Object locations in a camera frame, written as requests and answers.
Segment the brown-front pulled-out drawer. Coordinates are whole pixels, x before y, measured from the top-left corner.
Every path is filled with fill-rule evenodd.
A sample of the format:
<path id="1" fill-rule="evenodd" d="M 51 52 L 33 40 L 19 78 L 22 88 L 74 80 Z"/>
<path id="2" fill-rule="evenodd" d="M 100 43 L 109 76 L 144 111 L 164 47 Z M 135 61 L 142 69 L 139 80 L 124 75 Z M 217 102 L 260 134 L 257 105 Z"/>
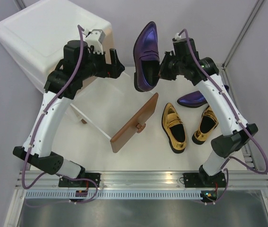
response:
<path id="1" fill-rule="evenodd" d="M 108 138 L 114 153 L 137 134 L 138 123 L 146 124 L 158 101 L 158 93 L 134 88 L 134 72 L 133 67 L 127 67 L 118 79 L 84 80 L 71 104 L 82 121 Z"/>

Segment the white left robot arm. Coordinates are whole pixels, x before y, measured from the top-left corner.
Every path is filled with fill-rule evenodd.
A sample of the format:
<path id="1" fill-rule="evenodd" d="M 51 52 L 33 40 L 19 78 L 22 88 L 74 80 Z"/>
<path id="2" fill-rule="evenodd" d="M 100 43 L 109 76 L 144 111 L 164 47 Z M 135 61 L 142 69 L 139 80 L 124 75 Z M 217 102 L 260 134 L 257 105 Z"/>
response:
<path id="1" fill-rule="evenodd" d="M 58 175 L 75 187 L 86 181 L 86 171 L 81 165 L 66 160 L 52 151 L 57 128 L 83 86 L 90 77 L 117 79 L 125 70 L 114 48 L 109 50 L 111 63 L 106 63 L 105 53 L 95 45 L 80 40 L 69 41 L 63 48 L 63 58 L 48 75 L 44 85 L 43 102 L 32 131 L 13 155 L 38 168 L 43 174 Z"/>

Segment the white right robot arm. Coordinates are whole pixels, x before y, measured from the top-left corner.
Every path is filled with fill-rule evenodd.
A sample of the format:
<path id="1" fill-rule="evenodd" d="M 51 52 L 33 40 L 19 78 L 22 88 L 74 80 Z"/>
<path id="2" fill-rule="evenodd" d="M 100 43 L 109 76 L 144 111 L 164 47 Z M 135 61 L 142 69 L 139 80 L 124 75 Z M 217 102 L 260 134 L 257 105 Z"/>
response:
<path id="1" fill-rule="evenodd" d="M 192 38 L 173 38 L 173 48 L 173 51 L 165 53 L 159 77 L 176 80 L 178 75 L 183 75 L 189 80 L 206 99 L 222 132 L 211 141 L 212 152 L 199 168 L 199 183 L 209 187 L 218 178 L 226 159 L 240 150 L 249 141 L 249 136 L 258 132 L 258 128 L 241 116 L 224 87 L 214 61 L 209 57 L 199 59 Z"/>

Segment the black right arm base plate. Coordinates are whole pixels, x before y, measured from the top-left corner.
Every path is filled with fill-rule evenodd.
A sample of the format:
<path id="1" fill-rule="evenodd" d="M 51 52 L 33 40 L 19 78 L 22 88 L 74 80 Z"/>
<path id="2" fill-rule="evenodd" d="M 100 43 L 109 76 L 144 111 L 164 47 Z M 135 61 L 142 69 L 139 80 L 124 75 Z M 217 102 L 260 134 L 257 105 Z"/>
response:
<path id="1" fill-rule="evenodd" d="M 214 176 L 202 173 L 183 173 L 186 188 L 224 188 L 226 186 L 225 174 L 220 172 Z"/>

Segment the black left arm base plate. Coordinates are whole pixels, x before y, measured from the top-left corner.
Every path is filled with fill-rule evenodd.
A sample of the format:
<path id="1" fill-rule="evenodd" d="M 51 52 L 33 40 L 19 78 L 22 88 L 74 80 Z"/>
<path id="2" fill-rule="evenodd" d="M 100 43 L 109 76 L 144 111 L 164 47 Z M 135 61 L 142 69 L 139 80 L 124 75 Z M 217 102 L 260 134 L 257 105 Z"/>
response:
<path id="1" fill-rule="evenodd" d="M 66 176 L 63 176 L 59 180 L 58 187 L 60 188 L 96 188 L 99 187 L 99 183 L 101 180 L 100 173 L 85 173 L 84 180 L 82 177 L 72 179 Z"/>

